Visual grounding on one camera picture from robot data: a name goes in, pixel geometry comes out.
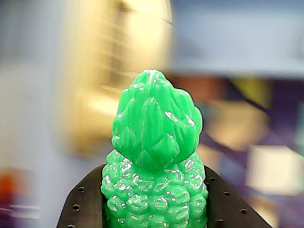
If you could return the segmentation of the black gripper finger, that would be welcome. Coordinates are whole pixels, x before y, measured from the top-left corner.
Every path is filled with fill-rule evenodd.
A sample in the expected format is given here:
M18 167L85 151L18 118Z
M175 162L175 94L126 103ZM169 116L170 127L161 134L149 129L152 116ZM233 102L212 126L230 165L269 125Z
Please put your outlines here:
M212 169L205 167L208 228L271 228L238 193Z
M101 164L89 172L68 194L58 228L105 228L105 197L101 193Z

